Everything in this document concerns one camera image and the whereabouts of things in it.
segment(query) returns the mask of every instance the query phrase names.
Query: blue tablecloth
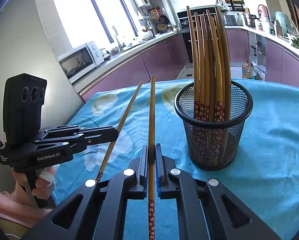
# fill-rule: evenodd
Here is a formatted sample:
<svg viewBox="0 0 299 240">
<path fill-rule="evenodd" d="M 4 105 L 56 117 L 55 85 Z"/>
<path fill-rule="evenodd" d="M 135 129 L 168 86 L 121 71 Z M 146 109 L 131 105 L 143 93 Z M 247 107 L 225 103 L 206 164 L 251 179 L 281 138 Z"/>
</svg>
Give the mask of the blue tablecloth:
<svg viewBox="0 0 299 240">
<path fill-rule="evenodd" d="M 299 89 L 269 82 L 235 79 L 251 93 L 254 108 L 246 120 L 234 162 L 220 171 L 192 164 L 182 120 L 174 111 L 176 93 L 192 80 L 156 83 L 156 143 L 176 166 L 194 178 L 219 179 L 282 240 L 299 229 Z M 69 122 L 83 127 L 117 126 L 135 87 L 95 94 Z M 128 167 L 147 144 L 150 84 L 142 86 L 128 115 L 102 180 Z M 60 203 L 87 179 L 95 178 L 108 144 L 89 146 L 60 165 L 52 193 Z M 156 195 L 156 238 L 179 239 L 175 200 Z M 124 239 L 147 238 L 147 201 L 130 200 Z"/>
</svg>

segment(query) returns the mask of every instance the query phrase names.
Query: human hand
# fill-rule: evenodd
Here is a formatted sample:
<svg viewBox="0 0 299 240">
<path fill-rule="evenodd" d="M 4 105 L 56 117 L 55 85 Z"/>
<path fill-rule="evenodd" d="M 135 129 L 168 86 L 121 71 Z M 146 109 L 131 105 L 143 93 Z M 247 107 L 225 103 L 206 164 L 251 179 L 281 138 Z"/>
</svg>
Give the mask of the human hand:
<svg viewBox="0 0 299 240">
<path fill-rule="evenodd" d="M 51 173 L 55 177 L 55 173 L 57 171 L 58 166 L 51 166 L 45 168 L 45 170 L 49 173 Z M 17 173 L 14 170 L 12 170 L 12 175 L 14 179 L 16 180 L 16 186 L 14 192 L 11 194 L 11 199 L 17 203 L 32 206 L 32 202 L 30 198 L 28 197 L 27 193 L 22 189 L 22 186 L 25 185 L 25 182 L 27 181 L 26 174 L 24 173 Z M 48 199 L 55 187 L 54 184 L 50 185 L 50 182 L 38 177 L 35 182 L 36 188 L 32 190 L 32 195 L 36 196 L 40 199 Z"/>
</svg>

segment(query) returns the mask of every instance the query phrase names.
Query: floor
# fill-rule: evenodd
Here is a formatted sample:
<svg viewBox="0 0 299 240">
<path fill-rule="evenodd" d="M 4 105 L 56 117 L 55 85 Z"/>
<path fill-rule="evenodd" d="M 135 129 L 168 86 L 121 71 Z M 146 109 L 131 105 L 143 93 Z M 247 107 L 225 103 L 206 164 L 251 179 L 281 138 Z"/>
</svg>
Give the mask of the floor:
<svg viewBox="0 0 299 240">
<path fill-rule="evenodd" d="M 183 68 L 176 79 L 193 78 L 193 68 Z M 231 67 L 231 78 L 242 78 L 242 67 Z"/>
</svg>

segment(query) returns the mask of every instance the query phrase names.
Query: window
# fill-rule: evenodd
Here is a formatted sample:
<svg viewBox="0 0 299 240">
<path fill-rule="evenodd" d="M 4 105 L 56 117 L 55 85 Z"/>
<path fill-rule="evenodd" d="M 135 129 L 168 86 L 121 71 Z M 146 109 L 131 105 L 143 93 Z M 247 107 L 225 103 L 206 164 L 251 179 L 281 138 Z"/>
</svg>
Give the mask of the window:
<svg viewBox="0 0 299 240">
<path fill-rule="evenodd" d="M 54 0 L 59 18 L 73 48 L 95 41 L 97 47 L 108 48 L 116 41 L 131 43 L 136 27 L 123 0 Z"/>
</svg>

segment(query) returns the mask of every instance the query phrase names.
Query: mesh cup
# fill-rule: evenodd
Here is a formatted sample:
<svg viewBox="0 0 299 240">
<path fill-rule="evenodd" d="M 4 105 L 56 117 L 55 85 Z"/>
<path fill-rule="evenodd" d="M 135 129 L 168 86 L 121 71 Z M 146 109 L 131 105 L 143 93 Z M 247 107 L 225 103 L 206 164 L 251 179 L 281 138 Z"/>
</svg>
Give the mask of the mesh cup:
<svg viewBox="0 0 299 240">
<path fill-rule="evenodd" d="M 229 121 L 204 122 L 193 119 L 194 83 L 177 93 L 174 107 L 183 120 L 188 155 L 196 166 L 216 171 L 234 161 L 245 119 L 251 114 L 253 108 L 252 96 L 245 87 L 234 81 L 231 82 Z"/>
</svg>

